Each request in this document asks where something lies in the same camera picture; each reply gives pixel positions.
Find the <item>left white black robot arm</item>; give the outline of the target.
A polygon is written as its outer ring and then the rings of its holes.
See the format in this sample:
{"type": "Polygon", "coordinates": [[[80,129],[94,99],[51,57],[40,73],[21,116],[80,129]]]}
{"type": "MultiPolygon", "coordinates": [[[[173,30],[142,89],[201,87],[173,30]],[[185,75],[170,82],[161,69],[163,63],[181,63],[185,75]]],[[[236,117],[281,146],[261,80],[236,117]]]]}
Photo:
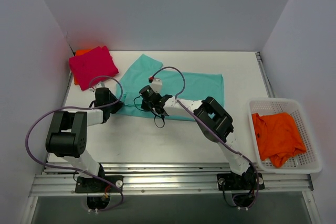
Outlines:
{"type": "Polygon", "coordinates": [[[84,110],[70,108],[53,113],[45,147],[48,153],[63,158],[88,178],[87,186],[92,191],[100,192],[106,185],[105,172],[86,150],[87,128],[106,123],[124,102],[109,88],[97,88],[94,94],[94,100],[84,110]]]}

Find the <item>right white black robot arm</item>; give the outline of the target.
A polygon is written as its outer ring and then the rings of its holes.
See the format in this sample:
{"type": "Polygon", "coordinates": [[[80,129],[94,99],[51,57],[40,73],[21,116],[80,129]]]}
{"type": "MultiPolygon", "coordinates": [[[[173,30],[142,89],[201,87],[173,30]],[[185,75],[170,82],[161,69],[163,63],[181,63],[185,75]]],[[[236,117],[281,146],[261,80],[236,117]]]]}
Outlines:
{"type": "Polygon", "coordinates": [[[162,96],[150,85],[142,88],[139,95],[143,110],[162,118],[182,116],[194,119],[203,135],[221,148],[233,173],[236,187],[244,189],[256,181],[257,174],[252,162],[240,151],[234,133],[233,118],[214,98],[185,100],[169,94],[162,96]]]}

